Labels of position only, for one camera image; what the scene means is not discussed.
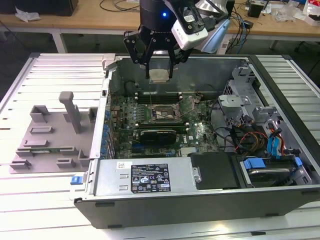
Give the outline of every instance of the workbench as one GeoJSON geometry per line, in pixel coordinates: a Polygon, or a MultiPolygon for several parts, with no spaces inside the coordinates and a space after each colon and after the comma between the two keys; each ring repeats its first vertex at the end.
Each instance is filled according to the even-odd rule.
{"type": "MultiPolygon", "coordinates": [[[[319,89],[292,60],[280,55],[257,57],[320,143],[319,89]]],[[[80,111],[97,107],[105,77],[102,62],[110,64],[114,59],[114,54],[41,54],[25,63],[0,103],[0,239],[294,240],[320,236],[320,201],[277,217],[95,229],[73,203],[70,181],[79,172],[9,174],[7,164],[29,126],[33,105],[46,105],[49,112],[65,111],[59,94],[73,91],[80,111]]],[[[268,92],[262,89],[261,93],[272,106],[268,92]]]]}
{"type": "MultiPolygon", "coordinates": [[[[14,15],[0,14],[0,20],[13,32],[49,33],[52,34],[58,53],[67,53],[63,34],[100,34],[123,35],[125,30],[137,30],[140,24],[138,12],[109,12],[100,8],[101,0],[79,0],[72,16],[40,15],[41,20],[21,21],[14,15]]],[[[244,0],[237,0],[237,8],[244,0]]],[[[132,7],[134,3],[124,3],[123,7],[132,7]]],[[[115,9],[111,0],[105,1],[103,7],[115,9]]],[[[260,15],[259,18],[247,17],[247,11],[241,8],[238,13],[254,23],[248,36],[249,39],[283,40],[283,41],[320,41],[320,27],[310,26],[297,19],[295,22],[276,22],[270,14],[260,15]]],[[[0,26],[0,32],[7,31],[0,26]]],[[[236,21],[231,21],[224,42],[234,37],[238,32],[236,21]]]]}

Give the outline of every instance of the blue latch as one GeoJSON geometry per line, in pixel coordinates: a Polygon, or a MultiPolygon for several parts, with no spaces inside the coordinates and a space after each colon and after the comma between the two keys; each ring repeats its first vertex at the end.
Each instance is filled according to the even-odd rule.
{"type": "Polygon", "coordinates": [[[73,176],[73,177],[71,178],[70,184],[71,184],[71,185],[81,185],[81,184],[83,184],[83,183],[82,183],[82,179],[83,179],[83,178],[84,178],[83,176],[73,176]]]}
{"type": "Polygon", "coordinates": [[[294,160],[295,160],[295,163],[298,165],[298,167],[302,166],[302,161],[301,161],[300,157],[295,157],[294,160]]]}
{"type": "Polygon", "coordinates": [[[263,159],[260,157],[247,158],[243,163],[245,169],[263,169],[266,167],[263,159]]]}
{"type": "Polygon", "coordinates": [[[277,149],[279,144],[279,138],[273,136],[273,134],[270,134],[267,144],[267,151],[269,154],[274,156],[276,159],[279,159],[281,156],[278,155],[277,149]]]}

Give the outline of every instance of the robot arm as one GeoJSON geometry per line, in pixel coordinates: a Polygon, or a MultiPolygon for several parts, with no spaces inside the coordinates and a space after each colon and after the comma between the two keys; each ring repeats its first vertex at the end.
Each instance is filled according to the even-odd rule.
{"type": "Polygon", "coordinates": [[[215,14],[200,14],[194,0],[140,0],[140,26],[137,32],[124,33],[124,44],[133,63],[145,66],[147,79],[154,51],[168,52],[168,76],[172,78],[174,65],[185,63],[192,49],[228,17],[212,0],[204,1],[215,9],[215,14]]]}

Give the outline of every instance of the power supply label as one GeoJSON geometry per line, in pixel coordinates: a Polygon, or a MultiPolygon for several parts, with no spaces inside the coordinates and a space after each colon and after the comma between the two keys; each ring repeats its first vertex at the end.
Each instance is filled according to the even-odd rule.
{"type": "Polygon", "coordinates": [[[168,164],[131,165],[131,192],[170,192],[168,164]]]}

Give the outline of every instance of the motherboard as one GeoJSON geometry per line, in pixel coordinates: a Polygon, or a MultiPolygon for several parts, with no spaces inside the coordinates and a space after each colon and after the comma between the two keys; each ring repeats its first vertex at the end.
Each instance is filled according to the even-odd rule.
{"type": "Polygon", "coordinates": [[[116,159],[187,157],[219,145],[209,126],[209,100],[195,94],[113,94],[110,106],[116,159]]]}

